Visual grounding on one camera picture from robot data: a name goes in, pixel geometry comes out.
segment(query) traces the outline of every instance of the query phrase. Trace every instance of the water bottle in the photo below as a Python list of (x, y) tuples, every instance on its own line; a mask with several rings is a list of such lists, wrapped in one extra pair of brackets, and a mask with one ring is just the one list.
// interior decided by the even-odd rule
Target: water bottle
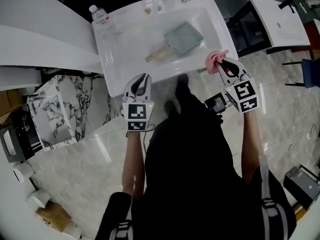
[(92, 13), (92, 19), (98, 24), (111, 25), (108, 13), (103, 8), (97, 8), (95, 5), (89, 7), (89, 11)]

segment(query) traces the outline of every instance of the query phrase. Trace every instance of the white sink vanity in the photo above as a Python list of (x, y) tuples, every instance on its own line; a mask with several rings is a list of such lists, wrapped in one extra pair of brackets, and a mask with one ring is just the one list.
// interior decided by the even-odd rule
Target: white sink vanity
[[(226, 23), (239, 57), (266, 49), (266, 54), (310, 45), (293, 0), (248, 0)], [(240, 45), (237, 30), (243, 33)]]
[(77, 143), (117, 116), (103, 78), (56, 75), (28, 105), (44, 151)]
[[(206, 57), (214, 50), (229, 50), (227, 56), (238, 59), (214, 0), (141, 0), (111, 12), (109, 17), (110, 29), (95, 22), (92, 26), (111, 97), (122, 95), (126, 83), (141, 73), (151, 75), (155, 83), (203, 69)], [(162, 62), (146, 62), (148, 55), (165, 44), (164, 35), (186, 21), (203, 35), (202, 43), (181, 57), (173, 55)]]

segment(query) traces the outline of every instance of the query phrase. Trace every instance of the white container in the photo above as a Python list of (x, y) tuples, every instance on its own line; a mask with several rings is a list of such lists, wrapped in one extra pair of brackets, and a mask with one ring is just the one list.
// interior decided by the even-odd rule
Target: white container
[(111, 21), (108, 13), (103, 8), (97, 8), (95, 5), (89, 7), (89, 11), (92, 13), (92, 19), (94, 22), (104, 25), (107, 28), (111, 27)]
[(30, 164), (24, 162), (15, 166), (13, 168), (13, 173), (18, 182), (23, 183), (34, 174), (34, 170), (32, 169)]
[(44, 189), (39, 189), (38, 191), (32, 193), (30, 196), (33, 198), (35, 203), (41, 208), (45, 208), (46, 204), (51, 198), (48, 192)]
[(68, 237), (69, 239), (72, 239), (72, 240), (79, 240), (80, 237), (81, 237), (81, 228), (74, 224), (74, 223), (69, 223), (64, 231), (62, 232), (66, 237)]

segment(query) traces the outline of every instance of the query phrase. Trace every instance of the marble floor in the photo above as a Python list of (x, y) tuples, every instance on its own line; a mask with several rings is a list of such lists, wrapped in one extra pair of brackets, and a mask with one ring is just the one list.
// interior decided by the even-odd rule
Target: marble floor
[[(283, 62), (309, 57), (307, 52), (266, 55), (260, 51), (240, 59), (258, 87), (260, 138), (270, 170), (280, 182), (293, 166), (302, 164), (316, 171), (320, 158), (320, 141), (317, 142), (320, 89), (285, 86), (285, 83), (301, 82), (302, 70), (299, 65), (282, 66)], [(223, 89), (219, 74), (194, 71), (188, 75), (191, 92), (202, 102)], [(155, 106), (151, 122), (158, 124), (166, 118), (163, 104), (174, 99), (175, 83), (174, 77), (152, 85)], [(222, 129), (232, 151), (233, 164), (241, 175), (243, 116), (233, 106), (222, 115)], [(152, 132), (146, 134), (146, 146), (151, 136)], [(110, 195), (122, 190), (126, 145), (124, 121), (117, 117), (78, 143), (40, 151), (29, 160), (38, 185), (66, 209), (86, 237), (95, 237)], [(289, 193), (287, 196), (293, 204), (295, 199)]]

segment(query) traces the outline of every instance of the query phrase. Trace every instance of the black cable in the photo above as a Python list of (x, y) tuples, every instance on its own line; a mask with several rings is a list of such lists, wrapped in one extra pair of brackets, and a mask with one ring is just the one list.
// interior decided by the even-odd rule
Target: black cable
[[(145, 153), (147, 153), (146, 144), (145, 144), (145, 139), (146, 139), (147, 132), (152, 132), (152, 131), (154, 131), (154, 130), (156, 129), (156, 125), (155, 125), (154, 123), (149, 124), (148, 128), (147, 128), (147, 130), (141, 130), (141, 131), (140, 131), (140, 132), (144, 132), (143, 148), (144, 148), (144, 152), (145, 152)], [(127, 138), (128, 138), (129, 132), (130, 132), (130, 131), (127, 131), (126, 134), (125, 134), (125, 136), (126, 136)]]
[(228, 98), (228, 102), (229, 102), (230, 101), (229, 96), (226, 93), (224, 95)]
[(317, 132), (317, 126), (316, 126), (315, 124), (313, 124), (313, 125), (311, 126), (309, 138), (311, 137), (312, 130), (313, 130), (314, 127), (315, 127), (315, 132)]
[(145, 144), (145, 139), (146, 139), (146, 135), (147, 135), (147, 132), (152, 132), (156, 129), (156, 125), (154, 123), (152, 124), (149, 124), (149, 126), (153, 126), (152, 129), (150, 130), (145, 130), (144, 132), (144, 137), (143, 137), (143, 148), (144, 148), (144, 153), (147, 154), (147, 149), (146, 149), (146, 144)]
[(230, 104), (225, 107), (225, 110), (224, 110), (224, 111), (226, 111), (227, 108), (230, 108), (230, 107), (233, 105), (230, 100), (228, 100), (226, 103), (228, 103), (228, 102), (230, 102)]

